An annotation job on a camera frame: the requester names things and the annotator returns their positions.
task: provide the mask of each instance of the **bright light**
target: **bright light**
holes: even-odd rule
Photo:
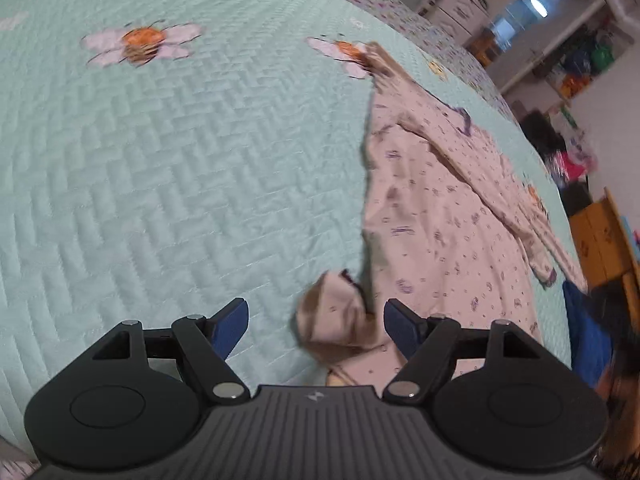
[[[543,18],[548,16],[549,13],[546,12],[545,6],[540,2],[540,0],[531,0],[531,5],[533,5],[533,8],[536,9],[538,14]]]

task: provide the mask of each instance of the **silver screw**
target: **silver screw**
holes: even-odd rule
[[[235,399],[244,394],[244,388],[238,383],[220,383],[213,387],[213,394],[221,399]]]
[[[389,393],[396,397],[415,397],[420,393],[420,386],[411,381],[397,381],[388,386]]]

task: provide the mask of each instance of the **blue cloth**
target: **blue cloth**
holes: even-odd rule
[[[572,369],[592,388],[611,361],[611,338],[589,315],[591,298],[571,282],[562,284],[569,320]]]

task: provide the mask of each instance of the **bed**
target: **bed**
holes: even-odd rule
[[[364,264],[371,82],[308,37],[375,40],[465,107],[574,250],[553,182],[486,75],[412,20],[424,30],[347,0],[0,0],[2,436],[30,451],[30,397],[121,320],[164,327],[236,296],[251,310],[228,360],[241,379],[324,383],[291,319],[322,272]],[[151,25],[155,51],[136,34],[110,50],[110,30]],[[532,280],[545,345],[569,364],[562,281]]]

